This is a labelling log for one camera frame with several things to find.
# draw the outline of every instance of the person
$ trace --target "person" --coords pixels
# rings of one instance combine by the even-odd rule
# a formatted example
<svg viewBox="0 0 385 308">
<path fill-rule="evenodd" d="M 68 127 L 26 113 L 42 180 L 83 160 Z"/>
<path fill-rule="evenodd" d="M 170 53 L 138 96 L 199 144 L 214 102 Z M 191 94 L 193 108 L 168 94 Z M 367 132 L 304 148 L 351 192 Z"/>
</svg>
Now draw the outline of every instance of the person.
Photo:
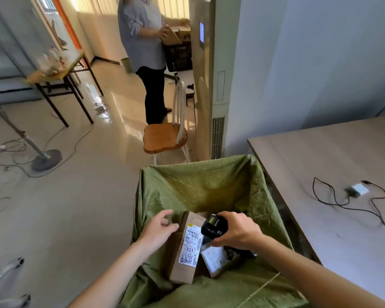
<svg viewBox="0 0 385 308">
<path fill-rule="evenodd" d="M 170 108 L 164 105 L 165 55 L 160 38 L 166 38 L 169 27 L 189 26 L 186 18 L 163 16 L 152 0 L 120 0 L 118 27 L 133 71 L 146 90 L 147 124 L 162 123 Z"/>
<path fill-rule="evenodd" d="M 178 224 L 169 225 L 165 218 L 172 213 L 173 210 L 164 210 L 154 216 L 139 239 L 68 308 L 116 307 L 137 268 L 179 228 Z M 385 308 L 384 300 L 264 235 L 244 213 L 221 212 L 218 215 L 227 219 L 228 231 L 214 239 L 213 246 L 232 246 L 257 253 L 286 277 L 314 307 Z"/>
</svg>

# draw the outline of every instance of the glossy floor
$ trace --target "glossy floor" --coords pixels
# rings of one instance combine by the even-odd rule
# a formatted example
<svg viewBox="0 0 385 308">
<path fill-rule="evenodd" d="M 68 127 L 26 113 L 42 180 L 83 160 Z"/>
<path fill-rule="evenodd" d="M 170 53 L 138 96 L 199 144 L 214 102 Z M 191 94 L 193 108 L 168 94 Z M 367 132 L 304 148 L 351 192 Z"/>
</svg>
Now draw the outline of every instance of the glossy floor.
<svg viewBox="0 0 385 308">
<path fill-rule="evenodd" d="M 94 71 L 104 91 L 107 113 L 90 111 L 91 126 L 74 96 L 59 96 L 54 103 L 69 128 L 51 111 L 46 101 L 3 106 L 10 119 L 40 147 L 59 149 L 64 160 L 55 171 L 28 178 L 16 167 L 0 167 L 0 267 L 25 257 L 25 264 L 0 283 L 0 299 L 32 296 L 31 307 L 64 307 L 87 287 L 128 247 L 133 227 L 133 201 L 142 166 L 152 164 L 143 151 L 146 126 L 145 89 L 135 74 L 120 66 L 97 62 Z M 81 76 L 81 91 L 88 109 L 94 109 L 92 80 Z M 172 107 L 175 85 L 166 79 L 166 106 Z M 195 160 L 195 124 L 192 100 L 186 127 Z M 17 138 L 0 119 L 0 143 Z M 12 156 L 24 163 L 35 156 L 31 148 L 0 155 L 1 164 Z M 159 164 L 181 163 L 181 150 L 163 152 Z M 29 165 L 24 168 L 30 175 Z"/>
</svg>

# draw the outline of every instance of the gray shirt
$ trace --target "gray shirt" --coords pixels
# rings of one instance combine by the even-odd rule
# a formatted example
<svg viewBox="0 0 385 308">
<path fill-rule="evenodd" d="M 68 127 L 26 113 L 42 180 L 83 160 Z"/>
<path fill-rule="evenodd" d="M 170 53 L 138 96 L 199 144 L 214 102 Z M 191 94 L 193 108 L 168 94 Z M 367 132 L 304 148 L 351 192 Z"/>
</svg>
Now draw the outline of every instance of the gray shirt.
<svg viewBox="0 0 385 308">
<path fill-rule="evenodd" d="M 152 0 L 133 0 L 126 6 L 120 0 L 118 27 L 121 42 L 134 72 L 142 66 L 151 69 L 165 68 L 165 55 L 160 39 L 138 36 L 141 27 L 160 29 L 163 25 L 164 17 Z"/>
</svg>

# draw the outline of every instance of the green sack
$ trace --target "green sack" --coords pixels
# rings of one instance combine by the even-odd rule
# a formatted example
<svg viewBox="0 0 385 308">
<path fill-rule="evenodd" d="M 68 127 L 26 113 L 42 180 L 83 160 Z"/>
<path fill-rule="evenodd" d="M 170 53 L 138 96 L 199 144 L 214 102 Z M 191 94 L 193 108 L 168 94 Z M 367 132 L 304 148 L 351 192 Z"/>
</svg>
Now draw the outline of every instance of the green sack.
<svg viewBox="0 0 385 308">
<path fill-rule="evenodd" d="M 132 242 L 146 222 L 163 209 L 181 212 L 245 212 L 262 232 L 292 248 L 277 207 L 253 155 L 179 165 L 146 166 L 140 171 L 134 205 Z M 134 274 L 118 305 L 161 307 L 298 307 L 307 301 L 279 275 L 256 292 L 277 271 L 261 257 L 248 259 L 217 279 L 197 277 L 193 284 L 175 285 L 163 274 L 165 246 Z"/>
</svg>

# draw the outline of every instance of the black crate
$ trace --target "black crate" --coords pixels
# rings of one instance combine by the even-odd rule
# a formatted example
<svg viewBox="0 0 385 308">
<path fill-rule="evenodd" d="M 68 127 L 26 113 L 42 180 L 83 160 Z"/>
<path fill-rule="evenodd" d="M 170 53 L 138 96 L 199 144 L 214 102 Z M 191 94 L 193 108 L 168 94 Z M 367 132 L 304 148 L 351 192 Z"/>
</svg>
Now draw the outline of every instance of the black crate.
<svg viewBox="0 0 385 308">
<path fill-rule="evenodd" d="M 164 46 L 164 52 L 167 68 L 170 72 L 193 69 L 193 61 L 191 60 L 191 42 Z"/>
</svg>

